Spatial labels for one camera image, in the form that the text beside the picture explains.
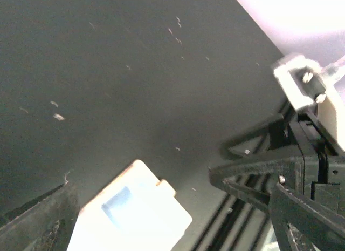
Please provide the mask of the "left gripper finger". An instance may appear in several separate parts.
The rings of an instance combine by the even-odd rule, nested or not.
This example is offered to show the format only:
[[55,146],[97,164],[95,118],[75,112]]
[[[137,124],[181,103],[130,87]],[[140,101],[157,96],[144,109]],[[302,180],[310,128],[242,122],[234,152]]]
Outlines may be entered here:
[[77,189],[64,183],[1,214],[1,250],[67,250],[80,211]]

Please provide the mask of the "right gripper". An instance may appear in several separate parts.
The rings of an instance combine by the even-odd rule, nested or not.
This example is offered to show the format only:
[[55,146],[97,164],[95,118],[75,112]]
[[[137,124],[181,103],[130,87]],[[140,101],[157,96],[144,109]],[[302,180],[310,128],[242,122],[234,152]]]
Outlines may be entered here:
[[[268,214],[280,250],[344,250],[344,151],[313,113],[289,121],[274,114],[226,139],[220,156],[236,161],[210,183]],[[287,124],[298,147],[283,147]]]

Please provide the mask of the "tan leather card holder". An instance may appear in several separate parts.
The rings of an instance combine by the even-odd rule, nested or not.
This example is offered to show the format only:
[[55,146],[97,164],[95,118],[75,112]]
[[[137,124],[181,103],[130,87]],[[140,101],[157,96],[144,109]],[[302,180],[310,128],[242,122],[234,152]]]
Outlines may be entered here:
[[192,222],[176,191],[135,160],[80,211],[68,250],[172,250]]

